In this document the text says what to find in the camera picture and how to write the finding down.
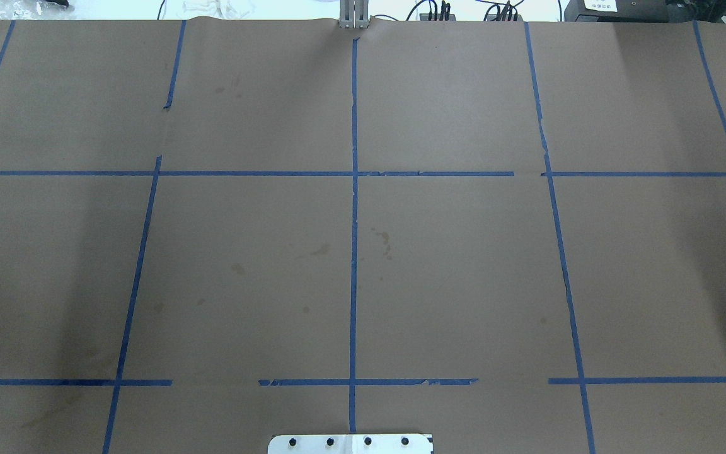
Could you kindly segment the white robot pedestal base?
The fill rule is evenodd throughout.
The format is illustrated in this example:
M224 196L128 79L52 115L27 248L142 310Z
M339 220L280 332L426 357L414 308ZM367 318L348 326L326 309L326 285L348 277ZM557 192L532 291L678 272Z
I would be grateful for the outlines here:
M431 434L285 434L268 443L268 453L433 453Z

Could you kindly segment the aluminium frame post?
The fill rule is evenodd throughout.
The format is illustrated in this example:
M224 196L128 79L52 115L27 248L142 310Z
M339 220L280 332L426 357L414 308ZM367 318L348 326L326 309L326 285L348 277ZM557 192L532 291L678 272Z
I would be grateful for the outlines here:
M339 27L344 30L369 28L369 0L341 0L339 2Z

